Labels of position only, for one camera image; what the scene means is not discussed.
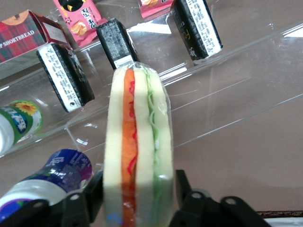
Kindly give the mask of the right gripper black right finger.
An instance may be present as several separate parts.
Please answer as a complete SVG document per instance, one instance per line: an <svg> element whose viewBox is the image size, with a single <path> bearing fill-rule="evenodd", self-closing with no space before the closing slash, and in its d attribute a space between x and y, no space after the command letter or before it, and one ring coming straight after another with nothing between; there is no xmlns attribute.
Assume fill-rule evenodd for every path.
<svg viewBox="0 0 303 227"><path fill-rule="evenodd" d="M176 170L179 209L176 227L268 227L270 226L244 200L235 196L213 200L207 191L193 190L184 170Z"/></svg>

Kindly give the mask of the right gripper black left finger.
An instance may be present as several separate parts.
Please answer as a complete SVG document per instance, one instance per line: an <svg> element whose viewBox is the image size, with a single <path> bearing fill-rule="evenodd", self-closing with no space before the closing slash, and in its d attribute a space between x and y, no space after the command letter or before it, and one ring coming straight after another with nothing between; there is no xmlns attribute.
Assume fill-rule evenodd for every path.
<svg viewBox="0 0 303 227"><path fill-rule="evenodd" d="M55 205L38 199L25 204L0 223L2 227L89 227L103 203L103 171L98 171L82 192Z"/></svg>

